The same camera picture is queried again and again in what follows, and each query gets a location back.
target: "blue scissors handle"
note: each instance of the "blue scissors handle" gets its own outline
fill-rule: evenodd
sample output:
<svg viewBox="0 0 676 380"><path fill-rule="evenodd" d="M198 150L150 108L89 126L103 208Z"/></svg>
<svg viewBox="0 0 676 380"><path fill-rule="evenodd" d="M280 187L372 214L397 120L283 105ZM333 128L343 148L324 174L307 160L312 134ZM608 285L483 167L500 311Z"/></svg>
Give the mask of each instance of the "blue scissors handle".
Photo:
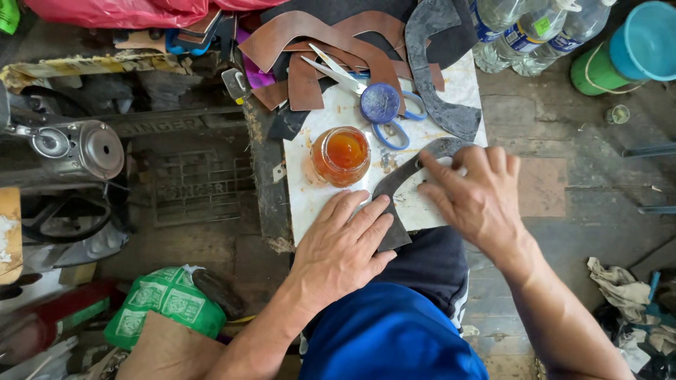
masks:
<svg viewBox="0 0 676 380"><path fill-rule="evenodd" d="M418 95L410 91L402 91L402 94L404 95L405 98L413 100L422 109L421 114L415 114L409 111L408 108L406 108L406 113L404 114L404 117L407 119L415 120L417 122L427 119L427 108L425 108L425 103L423 103L423 100Z"/></svg>
<svg viewBox="0 0 676 380"><path fill-rule="evenodd" d="M393 143L390 143L387 139L386 136L383 134L383 130L381 129L381 125L391 125L394 128L394 131L396 132L397 136L402 140L401 145L394 145ZM391 122L388 122L386 124L372 124L373 125L373 133L376 134L376 137L378 137L378 140L380 140L385 146L387 146L389 149L394 149L394 150L404 150L408 148L408 145L411 143L411 140L408 138L408 135L406 132L404 132L404 129L402 128L399 123L397 123L395 120L392 120Z"/></svg>

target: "green bucket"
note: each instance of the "green bucket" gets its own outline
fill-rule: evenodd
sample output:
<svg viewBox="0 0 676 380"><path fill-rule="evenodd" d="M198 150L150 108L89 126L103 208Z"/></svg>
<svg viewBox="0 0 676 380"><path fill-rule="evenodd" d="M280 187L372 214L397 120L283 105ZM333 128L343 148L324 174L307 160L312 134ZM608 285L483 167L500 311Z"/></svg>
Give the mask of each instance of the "green bucket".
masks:
<svg viewBox="0 0 676 380"><path fill-rule="evenodd" d="M614 93L612 90L631 82L622 76L610 61L608 43L602 43L595 49L589 50L573 62L571 81L573 86L585 95Z"/></svg>

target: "blue bucket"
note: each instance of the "blue bucket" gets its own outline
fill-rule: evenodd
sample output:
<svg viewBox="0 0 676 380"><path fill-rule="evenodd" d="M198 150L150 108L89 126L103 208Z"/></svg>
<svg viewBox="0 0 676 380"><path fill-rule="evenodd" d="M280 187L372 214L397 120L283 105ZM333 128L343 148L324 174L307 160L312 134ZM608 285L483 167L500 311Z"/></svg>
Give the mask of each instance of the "blue bucket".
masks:
<svg viewBox="0 0 676 380"><path fill-rule="evenodd" d="M610 60L629 79L676 79L676 8L662 1L634 8L610 40Z"/></svg>

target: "bucket handle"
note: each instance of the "bucket handle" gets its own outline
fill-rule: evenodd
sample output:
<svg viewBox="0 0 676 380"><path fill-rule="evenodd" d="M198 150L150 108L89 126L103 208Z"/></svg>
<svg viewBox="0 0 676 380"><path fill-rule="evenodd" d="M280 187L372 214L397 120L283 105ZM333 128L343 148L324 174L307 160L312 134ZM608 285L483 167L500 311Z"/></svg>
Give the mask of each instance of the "bucket handle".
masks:
<svg viewBox="0 0 676 380"><path fill-rule="evenodd" d="M605 89L605 88L603 88L603 87L597 85L596 83L592 82L592 80L589 79L589 64L592 62L592 60L594 59L594 57L595 57L596 54L598 53L598 50L601 49L601 46L603 46L603 44L604 44L603 42L601 42L600 44L598 44L598 46L596 47L596 50L594 50L594 52L591 54L591 56L590 56L589 59L587 60L587 65L585 66L585 79L587 80L587 82L588 82L590 85L596 87L596 88L599 89L599 90L606 91L607 93L619 95L619 94L626 94L626 93L628 93L628 92L632 92L632 91L638 89L639 87L641 87L641 86L643 86L644 84L647 83L647 82L643 82L643 83L641 83L640 85L638 85L638 86L636 86L636 87L634 87L634 88L632 88L632 89L626 90L626 91L613 91L613 90Z"/></svg>

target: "blue shirt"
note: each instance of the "blue shirt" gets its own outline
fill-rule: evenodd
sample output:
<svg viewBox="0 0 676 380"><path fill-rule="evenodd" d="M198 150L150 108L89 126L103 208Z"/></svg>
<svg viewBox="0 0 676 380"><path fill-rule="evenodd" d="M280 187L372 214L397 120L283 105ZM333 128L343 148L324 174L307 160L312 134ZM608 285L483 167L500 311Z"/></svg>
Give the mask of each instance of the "blue shirt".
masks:
<svg viewBox="0 0 676 380"><path fill-rule="evenodd" d="M488 379L451 321L421 294L369 283L331 304L300 379Z"/></svg>

